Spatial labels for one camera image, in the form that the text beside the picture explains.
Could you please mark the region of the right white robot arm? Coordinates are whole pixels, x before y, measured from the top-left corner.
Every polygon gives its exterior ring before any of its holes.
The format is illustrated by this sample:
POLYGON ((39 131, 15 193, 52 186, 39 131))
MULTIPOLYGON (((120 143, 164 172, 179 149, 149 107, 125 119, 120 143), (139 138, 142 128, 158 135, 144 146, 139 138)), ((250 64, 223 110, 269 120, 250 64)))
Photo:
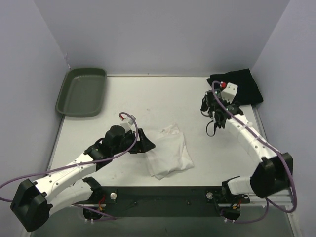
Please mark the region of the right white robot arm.
POLYGON ((277 155, 278 150, 256 131, 238 104, 223 102, 223 108, 215 96, 222 100, 219 89, 215 90, 215 94, 211 90, 205 93, 201 111, 208 113, 214 129, 225 129, 237 139, 256 167, 251 176, 231 178, 222 183, 223 187, 233 196, 255 194, 260 198, 288 189, 290 179, 277 155))

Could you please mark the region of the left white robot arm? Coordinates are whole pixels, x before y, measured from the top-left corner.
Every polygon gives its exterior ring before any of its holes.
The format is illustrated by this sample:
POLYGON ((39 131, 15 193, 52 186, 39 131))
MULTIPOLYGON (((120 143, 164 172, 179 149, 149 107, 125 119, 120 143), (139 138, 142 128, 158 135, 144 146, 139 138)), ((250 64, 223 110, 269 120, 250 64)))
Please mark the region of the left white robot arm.
POLYGON ((49 217, 69 205, 81 201, 96 203, 108 195, 91 174, 100 170, 117 154, 146 153, 156 146, 145 135, 143 129, 136 131, 114 125, 69 164, 69 168, 57 169, 47 176, 21 182, 10 209, 24 226, 33 232, 49 217))

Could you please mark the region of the black t-shirt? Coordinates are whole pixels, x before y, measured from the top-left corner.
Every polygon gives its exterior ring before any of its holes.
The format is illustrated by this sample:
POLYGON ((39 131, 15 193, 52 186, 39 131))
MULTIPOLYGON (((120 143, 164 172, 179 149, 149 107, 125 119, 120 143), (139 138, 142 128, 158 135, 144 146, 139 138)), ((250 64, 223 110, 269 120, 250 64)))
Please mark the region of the black t-shirt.
POLYGON ((241 105, 256 105, 264 101, 262 94, 249 69, 231 71, 224 74, 212 74, 207 79, 209 85, 214 81, 232 83, 238 86, 234 102, 241 105))

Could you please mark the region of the white t-shirt with robot print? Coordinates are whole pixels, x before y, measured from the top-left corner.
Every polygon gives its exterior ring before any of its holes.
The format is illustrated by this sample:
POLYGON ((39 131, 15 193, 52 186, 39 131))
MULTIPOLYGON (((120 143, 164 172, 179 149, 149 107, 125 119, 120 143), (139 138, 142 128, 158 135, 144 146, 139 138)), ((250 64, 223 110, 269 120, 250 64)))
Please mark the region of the white t-shirt with robot print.
POLYGON ((147 169, 152 177, 161 180, 173 172, 194 168, 185 137, 177 124, 161 130, 152 130, 148 138, 155 148, 146 152, 147 169))

